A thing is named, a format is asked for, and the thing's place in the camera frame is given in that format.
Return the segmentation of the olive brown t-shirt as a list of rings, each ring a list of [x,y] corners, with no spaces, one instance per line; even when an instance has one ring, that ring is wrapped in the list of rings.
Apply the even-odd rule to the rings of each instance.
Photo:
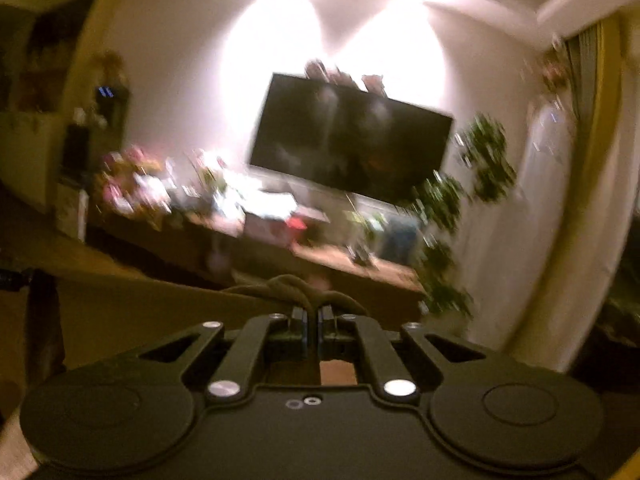
[[[368,309],[357,300],[336,290],[320,290],[292,274],[270,278],[258,285],[235,285],[224,290],[225,294],[285,302],[316,313],[323,307],[337,312],[370,316]]]

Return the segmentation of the red and white box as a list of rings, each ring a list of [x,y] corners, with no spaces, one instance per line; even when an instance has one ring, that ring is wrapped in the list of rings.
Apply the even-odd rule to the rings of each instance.
[[[323,211],[303,206],[298,206],[286,218],[247,211],[242,237],[285,248],[312,246],[322,242],[323,231],[330,223]]]

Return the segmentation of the long wooden sideboard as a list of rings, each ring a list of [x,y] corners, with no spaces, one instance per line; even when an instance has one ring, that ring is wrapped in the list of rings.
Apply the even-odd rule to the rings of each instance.
[[[368,268],[357,266],[335,246],[270,245],[194,214],[165,217],[154,226],[91,203],[87,242],[167,281],[222,289],[293,274],[354,298],[390,330],[421,316],[423,289],[408,266],[378,259]]]

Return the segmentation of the pink flower bouquet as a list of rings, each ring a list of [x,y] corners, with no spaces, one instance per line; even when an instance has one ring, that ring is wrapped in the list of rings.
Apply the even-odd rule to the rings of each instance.
[[[137,145],[107,153],[101,171],[94,176],[93,203],[104,216],[118,214],[146,221],[160,231],[164,218],[171,213],[171,198],[160,178],[164,169]]]

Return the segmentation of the tall green potted plant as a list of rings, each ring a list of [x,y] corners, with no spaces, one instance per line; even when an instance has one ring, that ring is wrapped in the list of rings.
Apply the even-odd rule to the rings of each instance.
[[[454,241],[462,231],[464,208],[474,203],[501,202],[514,187],[516,172],[506,158],[506,135],[497,119],[476,115],[454,136],[458,161],[469,171],[471,182],[435,170],[411,190],[411,200],[402,203],[420,221],[421,240],[413,257],[413,269],[423,289],[420,307],[427,314],[458,312],[471,314],[472,296],[454,284],[459,258]]]

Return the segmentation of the yellow grey curtain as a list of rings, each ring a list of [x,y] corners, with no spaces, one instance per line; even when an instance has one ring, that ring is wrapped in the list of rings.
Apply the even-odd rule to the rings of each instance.
[[[639,74],[622,12],[571,40],[578,128],[570,192],[540,284],[502,344],[515,359],[565,373],[576,361],[608,294],[636,208]]]

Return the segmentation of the dark tall shelf cabinet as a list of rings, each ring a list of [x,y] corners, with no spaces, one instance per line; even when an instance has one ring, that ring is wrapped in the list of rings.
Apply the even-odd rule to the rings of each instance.
[[[40,214],[54,203],[74,110],[95,112],[99,86],[128,87],[122,56],[105,47],[119,3],[1,8],[1,184]]]

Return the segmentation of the black wall television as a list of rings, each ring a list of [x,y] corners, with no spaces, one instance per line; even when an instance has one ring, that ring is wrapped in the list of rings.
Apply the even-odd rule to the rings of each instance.
[[[440,169],[453,122],[357,88],[275,74],[248,162],[398,204]]]

